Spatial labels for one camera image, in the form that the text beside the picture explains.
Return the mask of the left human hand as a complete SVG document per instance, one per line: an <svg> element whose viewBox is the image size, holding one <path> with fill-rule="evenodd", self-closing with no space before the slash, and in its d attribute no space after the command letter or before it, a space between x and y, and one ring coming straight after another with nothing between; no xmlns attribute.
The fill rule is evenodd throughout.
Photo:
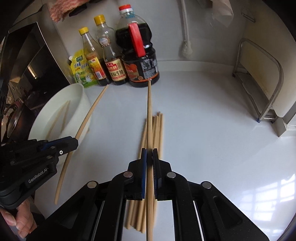
<svg viewBox="0 0 296 241"><path fill-rule="evenodd" d="M10 212L1 207L1 214L9 226L15 226L18 230L18 235L25 238L28 234L37 228L36 221L34 220L31 212L29 199L23 201L17 208L16 217Z"/></svg>

